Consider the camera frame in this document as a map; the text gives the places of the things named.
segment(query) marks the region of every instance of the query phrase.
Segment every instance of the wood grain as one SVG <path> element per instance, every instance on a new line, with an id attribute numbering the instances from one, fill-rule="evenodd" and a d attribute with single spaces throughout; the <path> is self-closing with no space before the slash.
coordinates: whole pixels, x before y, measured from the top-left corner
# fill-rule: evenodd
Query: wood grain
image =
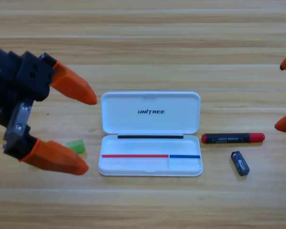
<path id="1" fill-rule="evenodd" d="M 31 134 L 83 139 L 83 176 L 2 153 L 0 229 L 286 229 L 286 0 L 0 0 L 0 47 L 48 52 L 108 91 L 195 91 L 196 135 L 263 132 L 262 144 L 201 144 L 198 177 L 104 177 L 101 105 L 56 90 L 35 103 Z M 230 155 L 250 166 L 240 177 Z"/>

